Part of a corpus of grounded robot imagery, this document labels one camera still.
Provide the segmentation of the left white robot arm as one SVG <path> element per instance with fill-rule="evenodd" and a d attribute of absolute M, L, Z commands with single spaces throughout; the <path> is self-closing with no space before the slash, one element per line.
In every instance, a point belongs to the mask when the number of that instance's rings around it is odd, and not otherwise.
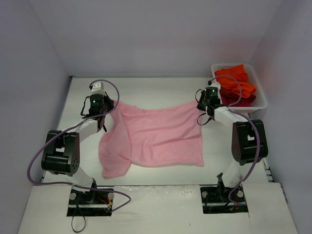
<path fill-rule="evenodd" d="M 83 117 L 79 126 L 69 131 L 51 130 L 47 134 L 48 145 L 43 150 L 41 167 L 54 175 L 66 175 L 70 184 L 80 192 L 85 204 L 93 204 L 98 197 L 95 179 L 88 176 L 80 167 L 80 143 L 89 136 L 104 130 L 105 115 L 114 110 L 114 101 L 107 94 L 93 94 L 90 99 L 89 113 Z"/>

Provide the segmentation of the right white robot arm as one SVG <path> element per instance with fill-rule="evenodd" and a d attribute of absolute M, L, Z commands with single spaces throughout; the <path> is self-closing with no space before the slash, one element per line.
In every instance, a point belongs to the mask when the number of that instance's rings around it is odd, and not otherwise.
<path fill-rule="evenodd" d="M 256 164 L 268 155 L 268 145 L 263 121 L 251 120 L 221 103 L 217 87 L 199 89 L 197 109 L 207 115 L 208 122 L 219 122 L 231 130 L 231 154 L 233 157 L 226 172 L 221 175 L 222 185 L 216 188 L 216 196 L 222 201 L 233 196 L 233 188 L 245 182 Z"/>

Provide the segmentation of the pink t shirt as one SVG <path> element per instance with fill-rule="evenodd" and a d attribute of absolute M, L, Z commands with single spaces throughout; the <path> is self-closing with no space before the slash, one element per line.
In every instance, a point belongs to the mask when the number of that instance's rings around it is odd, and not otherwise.
<path fill-rule="evenodd" d="M 112 128 L 99 143 L 102 176 L 123 176 L 133 164 L 203 166 L 199 114 L 195 101 L 162 109 L 140 109 L 120 102 L 111 113 Z"/>

